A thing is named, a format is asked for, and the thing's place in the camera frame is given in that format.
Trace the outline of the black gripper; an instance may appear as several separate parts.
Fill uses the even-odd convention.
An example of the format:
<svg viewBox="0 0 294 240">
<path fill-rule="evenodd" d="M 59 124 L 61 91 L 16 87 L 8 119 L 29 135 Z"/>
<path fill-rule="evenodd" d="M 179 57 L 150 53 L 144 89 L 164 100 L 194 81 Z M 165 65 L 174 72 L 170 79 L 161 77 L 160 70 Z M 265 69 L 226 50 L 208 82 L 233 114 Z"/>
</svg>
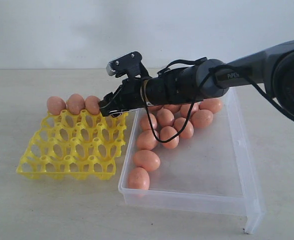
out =
<svg viewBox="0 0 294 240">
<path fill-rule="evenodd" d="M 150 79 L 148 72 L 141 72 L 137 76 L 127 75 L 115 92 L 103 97 L 99 111 L 103 117 L 118 117 L 122 113 L 144 108 L 149 103 L 145 93 L 145 84 Z"/>
</svg>

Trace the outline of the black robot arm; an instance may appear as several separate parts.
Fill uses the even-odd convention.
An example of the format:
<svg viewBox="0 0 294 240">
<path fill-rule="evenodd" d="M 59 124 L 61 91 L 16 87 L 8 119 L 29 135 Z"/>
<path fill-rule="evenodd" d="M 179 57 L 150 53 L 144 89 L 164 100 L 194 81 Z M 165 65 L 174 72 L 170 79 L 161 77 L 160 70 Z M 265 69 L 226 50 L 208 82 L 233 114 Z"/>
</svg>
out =
<svg viewBox="0 0 294 240">
<path fill-rule="evenodd" d="M 182 105 L 224 96 L 232 87 L 251 85 L 294 122 L 294 40 L 229 63 L 206 57 L 178 59 L 150 76 L 142 55 L 130 52 L 110 61 L 110 76 L 122 78 L 114 92 L 99 102 L 103 116 L 167 104 Z"/>
</svg>

